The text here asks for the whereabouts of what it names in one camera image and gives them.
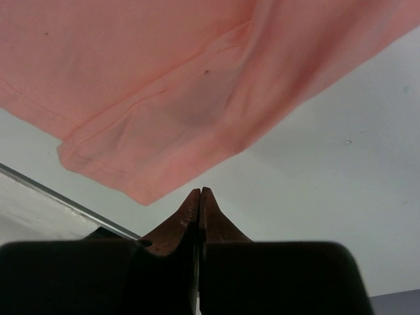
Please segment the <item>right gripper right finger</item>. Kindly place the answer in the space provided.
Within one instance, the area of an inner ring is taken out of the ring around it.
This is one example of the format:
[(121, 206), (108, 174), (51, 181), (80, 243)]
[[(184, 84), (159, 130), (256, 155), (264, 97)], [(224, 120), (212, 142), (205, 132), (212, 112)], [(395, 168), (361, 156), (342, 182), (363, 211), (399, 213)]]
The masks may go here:
[(356, 261), (339, 243), (250, 240), (206, 187), (199, 234), (202, 314), (373, 313)]

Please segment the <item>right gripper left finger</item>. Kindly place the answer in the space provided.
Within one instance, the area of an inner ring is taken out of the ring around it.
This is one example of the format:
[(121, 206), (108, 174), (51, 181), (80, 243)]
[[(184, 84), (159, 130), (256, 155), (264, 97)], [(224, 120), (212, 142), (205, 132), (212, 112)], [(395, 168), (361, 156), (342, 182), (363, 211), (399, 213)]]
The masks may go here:
[(2, 314), (194, 314), (200, 191), (139, 240), (1, 247)]

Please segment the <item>pink t-shirt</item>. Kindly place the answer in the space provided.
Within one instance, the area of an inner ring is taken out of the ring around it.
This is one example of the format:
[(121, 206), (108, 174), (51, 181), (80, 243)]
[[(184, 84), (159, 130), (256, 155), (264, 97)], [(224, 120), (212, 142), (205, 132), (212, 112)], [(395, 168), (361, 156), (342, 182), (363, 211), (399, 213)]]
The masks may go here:
[(418, 1), (2, 1), (1, 107), (149, 205), (418, 25)]

